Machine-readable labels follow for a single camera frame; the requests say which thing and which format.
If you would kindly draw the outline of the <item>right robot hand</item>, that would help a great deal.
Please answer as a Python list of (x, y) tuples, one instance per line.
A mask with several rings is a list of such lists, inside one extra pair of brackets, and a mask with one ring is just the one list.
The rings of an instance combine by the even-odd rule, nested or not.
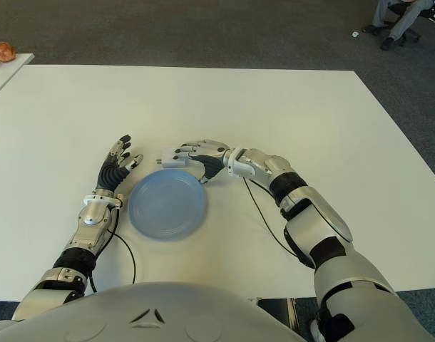
[(174, 160), (192, 160), (204, 167), (204, 174), (199, 179), (201, 184), (207, 183), (225, 168), (225, 155), (230, 150), (226, 144), (214, 140), (195, 140), (185, 142), (173, 152)]

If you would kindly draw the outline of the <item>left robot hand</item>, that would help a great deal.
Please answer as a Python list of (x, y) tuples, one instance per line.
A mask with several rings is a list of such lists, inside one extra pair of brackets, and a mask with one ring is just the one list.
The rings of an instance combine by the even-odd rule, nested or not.
[(110, 148), (99, 170), (95, 191), (115, 192), (127, 176), (143, 161), (143, 155), (131, 155), (131, 136), (124, 135)]

